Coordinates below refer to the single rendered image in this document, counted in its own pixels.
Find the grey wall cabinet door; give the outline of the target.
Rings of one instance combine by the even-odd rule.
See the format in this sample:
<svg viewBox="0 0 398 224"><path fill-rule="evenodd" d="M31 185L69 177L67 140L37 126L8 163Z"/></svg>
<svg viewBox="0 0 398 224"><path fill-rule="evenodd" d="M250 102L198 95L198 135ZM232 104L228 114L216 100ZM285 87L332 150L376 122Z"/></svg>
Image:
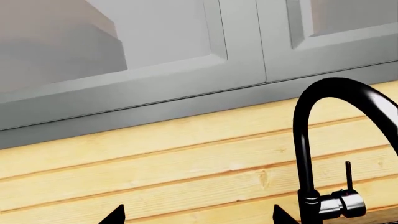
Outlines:
<svg viewBox="0 0 398 224"><path fill-rule="evenodd" d="M398 0L256 0L266 80L398 61Z"/></svg>
<svg viewBox="0 0 398 224"><path fill-rule="evenodd" d="M0 0L0 130L265 81L256 0Z"/></svg>

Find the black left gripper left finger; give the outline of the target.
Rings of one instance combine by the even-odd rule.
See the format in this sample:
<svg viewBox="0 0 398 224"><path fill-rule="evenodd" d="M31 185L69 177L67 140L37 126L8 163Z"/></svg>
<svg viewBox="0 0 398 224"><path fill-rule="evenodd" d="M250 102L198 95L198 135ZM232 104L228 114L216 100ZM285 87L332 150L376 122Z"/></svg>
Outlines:
<svg viewBox="0 0 398 224"><path fill-rule="evenodd" d="M98 224L124 224L125 220L126 214L124 211L124 205L120 205Z"/></svg>

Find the grey wall cabinet frame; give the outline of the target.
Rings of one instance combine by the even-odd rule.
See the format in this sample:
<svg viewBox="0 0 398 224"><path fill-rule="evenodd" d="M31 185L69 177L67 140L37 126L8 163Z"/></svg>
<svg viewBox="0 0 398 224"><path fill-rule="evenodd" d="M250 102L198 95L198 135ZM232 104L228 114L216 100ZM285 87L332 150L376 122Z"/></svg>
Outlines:
<svg viewBox="0 0 398 224"><path fill-rule="evenodd" d="M351 78L366 84L391 82L398 80L398 61L2 130L0 150L296 98L311 83L327 77Z"/></svg>

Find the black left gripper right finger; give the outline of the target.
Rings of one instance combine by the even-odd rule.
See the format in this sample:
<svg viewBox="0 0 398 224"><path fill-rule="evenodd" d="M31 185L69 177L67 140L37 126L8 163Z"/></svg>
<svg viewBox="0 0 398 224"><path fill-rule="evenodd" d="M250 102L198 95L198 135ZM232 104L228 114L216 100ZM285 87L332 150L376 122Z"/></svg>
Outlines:
<svg viewBox="0 0 398 224"><path fill-rule="evenodd" d="M285 210L283 210L278 205L274 205L272 219L274 224L299 224L297 220L292 218L287 212L285 212Z"/></svg>

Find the black gooseneck sink faucet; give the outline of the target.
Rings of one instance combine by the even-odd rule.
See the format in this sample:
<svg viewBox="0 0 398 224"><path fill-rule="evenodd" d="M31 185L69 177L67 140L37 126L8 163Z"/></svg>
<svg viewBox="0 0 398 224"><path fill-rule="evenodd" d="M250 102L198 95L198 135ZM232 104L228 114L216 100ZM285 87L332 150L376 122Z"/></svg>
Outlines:
<svg viewBox="0 0 398 224"><path fill-rule="evenodd" d="M398 155L398 104L373 87L349 78L324 78L312 83L300 95L293 116L301 224L323 224L324 220L343 216L341 203L331 194L320 195L313 182L308 120L314 104L323 98L338 98L362 111Z"/></svg>

